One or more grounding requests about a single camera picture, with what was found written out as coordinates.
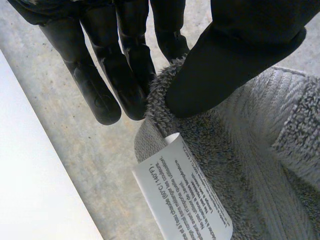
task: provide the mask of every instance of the gray towel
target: gray towel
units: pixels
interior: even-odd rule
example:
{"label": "gray towel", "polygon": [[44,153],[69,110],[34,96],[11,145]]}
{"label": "gray towel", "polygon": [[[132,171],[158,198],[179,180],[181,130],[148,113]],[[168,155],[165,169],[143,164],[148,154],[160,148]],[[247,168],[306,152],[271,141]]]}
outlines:
{"label": "gray towel", "polygon": [[219,106],[177,119],[164,97],[183,61],[151,84],[138,162],[180,132],[232,219],[232,239],[320,239],[320,79],[271,67]]}

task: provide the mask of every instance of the gray floor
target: gray floor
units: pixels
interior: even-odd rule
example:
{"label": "gray floor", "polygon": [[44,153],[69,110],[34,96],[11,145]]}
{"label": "gray floor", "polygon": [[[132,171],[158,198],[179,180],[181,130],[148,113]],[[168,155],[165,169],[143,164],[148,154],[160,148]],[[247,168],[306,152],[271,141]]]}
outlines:
{"label": "gray floor", "polygon": [[[211,21],[209,2],[187,0],[182,33],[190,47]],[[307,29],[303,45],[279,65],[320,76],[320,15]],[[152,13],[146,40],[157,71],[168,65],[157,46]],[[96,122],[58,53],[7,1],[0,2],[0,49],[103,238],[162,239],[131,173],[141,122],[126,116],[108,127]]]}

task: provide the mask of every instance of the care label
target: care label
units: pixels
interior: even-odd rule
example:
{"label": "care label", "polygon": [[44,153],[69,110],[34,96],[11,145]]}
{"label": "care label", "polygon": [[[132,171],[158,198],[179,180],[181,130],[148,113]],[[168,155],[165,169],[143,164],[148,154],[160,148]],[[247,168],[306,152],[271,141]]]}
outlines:
{"label": "care label", "polygon": [[166,240],[230,240],[232,221],[179,133],[133,174]]}

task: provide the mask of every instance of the white board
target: white board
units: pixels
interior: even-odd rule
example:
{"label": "white board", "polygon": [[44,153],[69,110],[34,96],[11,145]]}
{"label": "white board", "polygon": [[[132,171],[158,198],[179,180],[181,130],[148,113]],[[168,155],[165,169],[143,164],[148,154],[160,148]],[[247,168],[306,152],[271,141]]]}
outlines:
{"label": "white board", "polygon": [[103,239],[1,51],[0,239]]}

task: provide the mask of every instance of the white surface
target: white surface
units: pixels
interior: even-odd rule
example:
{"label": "white surface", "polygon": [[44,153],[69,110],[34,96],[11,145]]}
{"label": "white surface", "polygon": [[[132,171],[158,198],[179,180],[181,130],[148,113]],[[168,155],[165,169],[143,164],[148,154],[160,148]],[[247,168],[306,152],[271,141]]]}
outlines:
{"label": "white surface", "polygon": [[0,239],[102,240],[1,51]]}
{"label": "white surface", "polygon": [[229,240],[232,221],[179,133],[133,174],[166,240]]}

